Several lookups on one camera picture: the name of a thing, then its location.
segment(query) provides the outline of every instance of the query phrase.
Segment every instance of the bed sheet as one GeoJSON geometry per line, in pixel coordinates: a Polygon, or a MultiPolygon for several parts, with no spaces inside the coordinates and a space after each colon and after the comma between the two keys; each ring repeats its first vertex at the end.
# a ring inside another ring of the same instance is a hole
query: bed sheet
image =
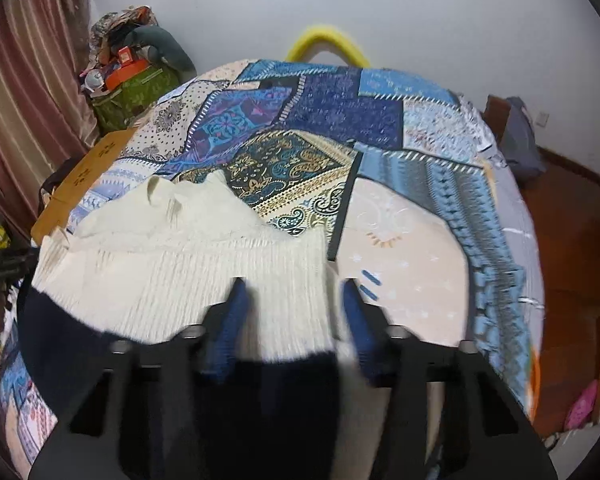
{"type": "MultiPolygon", "coordinates": [[[[68,230],[152,174],[199,182],[217,168],[271,225],[291,235],[323,225],[334,272],[356,273],[366,300],[386,303],[393,320],[448,345],[466,326],[530,410],[531,354],[539,353],[544,303],[538,246],[512,174],[469,101],[394,70],[230,63],[158,101],[71,212],[68,230]],[[356,227],[373,214],[366,231],[356,227]],[[404,256],[413,233],[424,240],[412,249],[420,260],[404,256]],[[352,250],[356,244],[366,248],[352,250]],[[407,290],[400,282],[410,268],[422,276],[414,274],[407,290]],[[468,300],[453,306],[458,290],[468,300]],[[397,302],[407,293],[417,302],[397,302]],[[436,309],[440,302],[447,306],[436,309]]],[[[9,340],[0,411],[26,476],[55,418],[18,361],[17,332],[9,340]]]]}

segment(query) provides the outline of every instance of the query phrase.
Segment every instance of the wooden floor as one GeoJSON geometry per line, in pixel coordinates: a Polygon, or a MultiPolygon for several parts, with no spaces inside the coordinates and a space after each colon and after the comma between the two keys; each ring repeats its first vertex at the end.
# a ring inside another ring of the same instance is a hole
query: wooden floor
{"type": "Polygon", "coordinates": [[[600,186],[559,166],[523,196],[536,226],[546,294],[540,364],[542,385],[534,427],[561,431],[600,363],[600,186]]]}

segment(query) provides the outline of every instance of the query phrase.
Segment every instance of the pile of clutter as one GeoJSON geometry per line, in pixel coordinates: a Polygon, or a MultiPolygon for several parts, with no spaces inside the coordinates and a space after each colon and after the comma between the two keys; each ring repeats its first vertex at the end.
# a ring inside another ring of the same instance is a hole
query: pile of clutter
{"type": "Polygon", "coordinates": [[[105,14],[91,27],[89,46],[89,64],[79,78],[92,99],[110,94],[152,64],[174,69],[181,81],[196,75],[189,56],[147,6],[105,14]]]}

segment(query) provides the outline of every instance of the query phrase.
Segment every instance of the cream knit sweater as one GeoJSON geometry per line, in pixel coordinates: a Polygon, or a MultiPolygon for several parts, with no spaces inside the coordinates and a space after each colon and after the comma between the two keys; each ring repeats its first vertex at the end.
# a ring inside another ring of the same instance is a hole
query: cream knit sweater
{"type": "Polygon", "coordinates": [[[236,277],[253,295],[238,356],[293,360],[334,348],[324,234],[267,226],[228,189],[152,176],[45,237],[34,287],[76,319],[145,343],[171,338],[225,300],[236,277]]]}

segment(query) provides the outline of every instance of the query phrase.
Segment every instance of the curtain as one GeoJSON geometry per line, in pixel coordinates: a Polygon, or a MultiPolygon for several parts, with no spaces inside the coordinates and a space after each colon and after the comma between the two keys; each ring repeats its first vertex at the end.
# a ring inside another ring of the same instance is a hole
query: curtain
{"type": "Polygon", "coordinates": [[[80,93],[88,0],[0,0],[0,212],[29,238],[38,189],[95,142],[80,93]]]}

